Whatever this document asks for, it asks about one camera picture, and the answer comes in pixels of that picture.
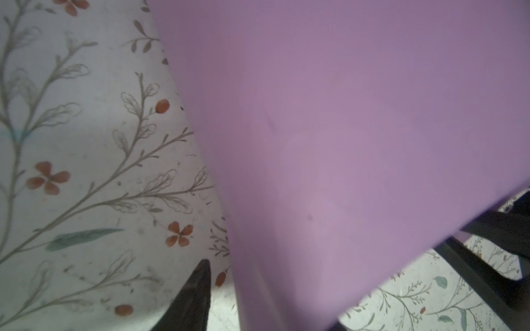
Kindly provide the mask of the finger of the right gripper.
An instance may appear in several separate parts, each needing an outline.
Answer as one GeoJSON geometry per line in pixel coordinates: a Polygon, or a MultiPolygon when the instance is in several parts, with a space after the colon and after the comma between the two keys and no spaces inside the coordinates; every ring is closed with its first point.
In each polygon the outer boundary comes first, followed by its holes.
{"type": "Polygon", "coordinates": [[[489,210],[461,229],[487,239],[503,250],[529,258],[529,217],[489,210]]]}
{"type": "Polygon", "coordinates": [[[434,250],[468,283],[511,330],[529,329],[529,277],[498,273],[453,237],[434,250]]]}

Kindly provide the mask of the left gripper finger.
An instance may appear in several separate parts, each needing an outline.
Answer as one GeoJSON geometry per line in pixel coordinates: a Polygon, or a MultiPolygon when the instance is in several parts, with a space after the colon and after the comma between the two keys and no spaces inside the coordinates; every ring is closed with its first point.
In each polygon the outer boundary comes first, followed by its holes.
{"type": "Polygon", "coordinates": [[[152,331],[206,331],[211,308],[211,264],[201,260],[152,331]]]}

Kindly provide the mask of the pink wrapping paper sheet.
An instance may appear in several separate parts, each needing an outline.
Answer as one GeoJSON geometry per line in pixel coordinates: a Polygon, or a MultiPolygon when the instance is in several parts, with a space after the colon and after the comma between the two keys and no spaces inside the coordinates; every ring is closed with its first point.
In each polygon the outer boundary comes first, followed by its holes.
{"type": "Polygon", "coordinates": [[[325,330],[529,185],[528,1],[151,1],[243,330],[325,330]]]}

